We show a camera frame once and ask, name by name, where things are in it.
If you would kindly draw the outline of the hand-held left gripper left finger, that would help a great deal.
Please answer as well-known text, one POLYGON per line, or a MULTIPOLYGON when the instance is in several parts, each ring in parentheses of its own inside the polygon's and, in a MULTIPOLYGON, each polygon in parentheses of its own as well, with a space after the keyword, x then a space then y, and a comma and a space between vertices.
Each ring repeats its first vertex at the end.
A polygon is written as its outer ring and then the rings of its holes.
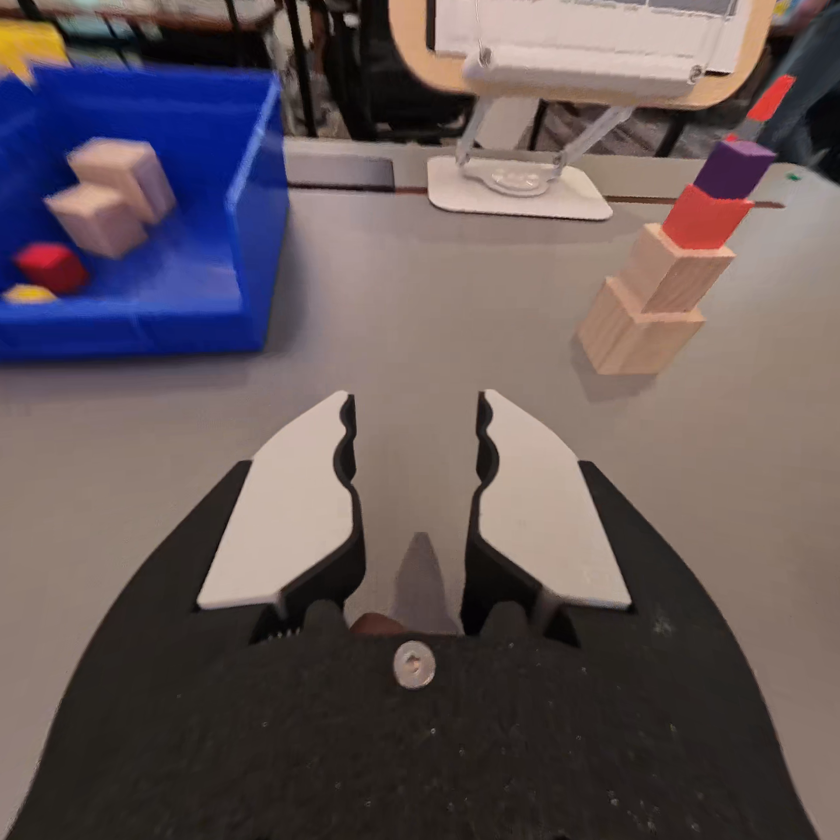
POLYGON ((343 604, 364 578, 354 397, 337 391, 274 433, 252 458, 197 596, 202 611, 271 606, 302 617, 343 604))

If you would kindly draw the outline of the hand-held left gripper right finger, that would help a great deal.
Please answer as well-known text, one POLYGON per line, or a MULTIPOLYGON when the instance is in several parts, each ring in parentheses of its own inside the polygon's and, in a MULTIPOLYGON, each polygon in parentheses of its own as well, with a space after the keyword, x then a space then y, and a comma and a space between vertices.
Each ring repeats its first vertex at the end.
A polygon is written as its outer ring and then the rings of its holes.
POLYGON ((498 391, 478 395, 476 437, 463 617, 488 617, 501 602, 526 617, 553 617, 566 605, 628 610, 631 595, 574 451, 498 391))

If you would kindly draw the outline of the large wooden cube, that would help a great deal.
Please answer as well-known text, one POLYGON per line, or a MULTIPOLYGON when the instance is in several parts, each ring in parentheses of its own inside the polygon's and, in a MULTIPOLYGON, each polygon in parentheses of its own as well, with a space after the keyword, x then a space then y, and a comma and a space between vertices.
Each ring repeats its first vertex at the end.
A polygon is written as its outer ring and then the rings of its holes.
POLYGON ((625 285, 608 276, 575 334, 601 375, 656 375, 706 323, 698 308, 643 312, 625 285))
POLYGON ((116 190, 145 224, 158 224, 176 205, 153 146, 145 141, 92 138, 66 160, 79 182, 116 190))

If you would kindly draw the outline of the medium wooden cube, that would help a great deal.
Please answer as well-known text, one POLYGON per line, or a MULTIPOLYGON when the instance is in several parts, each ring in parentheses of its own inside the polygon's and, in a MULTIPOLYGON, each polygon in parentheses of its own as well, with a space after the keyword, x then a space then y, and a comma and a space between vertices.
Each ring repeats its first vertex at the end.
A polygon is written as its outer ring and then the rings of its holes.
POLYGON ((659 224, 646 224, 638 233, 617 278, 642 312, 689 312, 735 257, 727 246, 681 248, 659 224))
POLYGON ((76 246, 89 254, 121 259, 148 241, 139 216, 111 187, 78 183, 44 196, 43 204, 76 246))

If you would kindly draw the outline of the blue plastic bin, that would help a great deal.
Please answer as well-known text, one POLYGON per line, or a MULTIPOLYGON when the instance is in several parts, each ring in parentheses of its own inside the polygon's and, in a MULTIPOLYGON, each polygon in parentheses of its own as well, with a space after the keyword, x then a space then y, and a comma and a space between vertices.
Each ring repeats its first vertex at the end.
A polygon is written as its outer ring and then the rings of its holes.
POLYGON ((261 350, 290 209, 280 84, 267 70, 35 69, 1 86, 2 290, 12 257, 70 245, 44 197, 94 138, 148 142, 174 211, 121 259, 84 255, 90 285, 57 302, 2 301, 2 363, 261 350))

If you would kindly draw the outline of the red wooden cube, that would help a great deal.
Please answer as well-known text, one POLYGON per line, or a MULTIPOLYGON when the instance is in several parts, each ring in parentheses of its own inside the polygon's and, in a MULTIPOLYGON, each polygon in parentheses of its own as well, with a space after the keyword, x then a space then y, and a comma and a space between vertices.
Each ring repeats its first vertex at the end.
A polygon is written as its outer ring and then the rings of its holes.
POLYGON ((671 207, 662 231, 682 249, 719 249, 754 207, 748 198, 716 198, 688 184, 671 207))
POLYGON ((90 282, 90 272, 66 245, 36 242, 21 248, 13 257, 18 271, 33 286, 54 295, 76 293, 90 282))

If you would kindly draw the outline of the purple wooden cube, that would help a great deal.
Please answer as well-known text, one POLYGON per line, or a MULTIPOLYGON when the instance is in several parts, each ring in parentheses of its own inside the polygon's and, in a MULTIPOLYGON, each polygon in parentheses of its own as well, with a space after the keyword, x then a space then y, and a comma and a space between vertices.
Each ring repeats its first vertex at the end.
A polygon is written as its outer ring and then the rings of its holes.
POLYGON ((748 140, 720 140, 709 153, 693 185, 711 198, 747 198, 763 179, 776 153, 748 140))

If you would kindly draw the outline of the white folding stand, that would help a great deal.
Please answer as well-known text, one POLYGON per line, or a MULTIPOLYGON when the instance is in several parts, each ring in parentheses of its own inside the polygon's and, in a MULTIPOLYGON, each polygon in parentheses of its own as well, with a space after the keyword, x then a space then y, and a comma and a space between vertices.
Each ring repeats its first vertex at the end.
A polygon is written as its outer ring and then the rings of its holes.
POLYGON ((638 103, 677 100, 693 92, 714 48, 692 53, 630 52, 479 44, 462 76, 490 91, 479 96, 452 155, 427 161, 427 195, 435 207, 461 214, 510 215, 600 222, 613 211, 580 169, 588 150, 633 114, 638 103), (503 88, 539 93, 560 89, 572 99, 607 104, 604 113, 550 164, 480 156, 472 161, 482 122, 503 88))

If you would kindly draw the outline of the black office chair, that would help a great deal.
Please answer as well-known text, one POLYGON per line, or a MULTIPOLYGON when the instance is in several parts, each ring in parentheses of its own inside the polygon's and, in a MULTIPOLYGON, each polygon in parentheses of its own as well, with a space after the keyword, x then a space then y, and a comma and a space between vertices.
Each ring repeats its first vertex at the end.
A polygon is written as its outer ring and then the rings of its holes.
POLYGON ((308 6, 316 68, 352 140, 439 145, 462 133, 472 99, 414 76, 396 47, 387 1, 308 6))

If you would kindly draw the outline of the orange striped traffic cone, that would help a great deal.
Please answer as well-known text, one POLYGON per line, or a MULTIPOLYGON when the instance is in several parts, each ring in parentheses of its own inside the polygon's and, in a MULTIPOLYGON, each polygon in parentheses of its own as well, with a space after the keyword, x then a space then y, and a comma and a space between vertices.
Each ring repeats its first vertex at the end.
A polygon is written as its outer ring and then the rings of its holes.
POLYGON ((775 78, 748 111, 745 122, 764 124, 771 120, 795 81, 796 76, 789 73, 775 78))

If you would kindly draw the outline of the white instruction sheet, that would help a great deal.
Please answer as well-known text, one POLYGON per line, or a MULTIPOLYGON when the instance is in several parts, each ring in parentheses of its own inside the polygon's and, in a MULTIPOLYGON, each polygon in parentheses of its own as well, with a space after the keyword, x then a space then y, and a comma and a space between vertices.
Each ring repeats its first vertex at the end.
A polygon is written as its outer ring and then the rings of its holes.
POLYGON ((734 68, 751 2, 437 1, 427 2, 426 45, 467 56, 481 47, 592 54, 621 67, 649 60, 692 70, 734 68))

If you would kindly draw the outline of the yellow plastic bin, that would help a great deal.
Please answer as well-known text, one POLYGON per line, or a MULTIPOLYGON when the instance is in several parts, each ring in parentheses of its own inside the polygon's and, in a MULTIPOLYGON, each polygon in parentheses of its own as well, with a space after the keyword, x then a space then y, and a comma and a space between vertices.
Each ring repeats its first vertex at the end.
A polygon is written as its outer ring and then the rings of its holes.
POLYGON ((50 23, 1 20, 1 80, 15 76, 26 84, 36 67, 70 67, 65 41, 50 23))

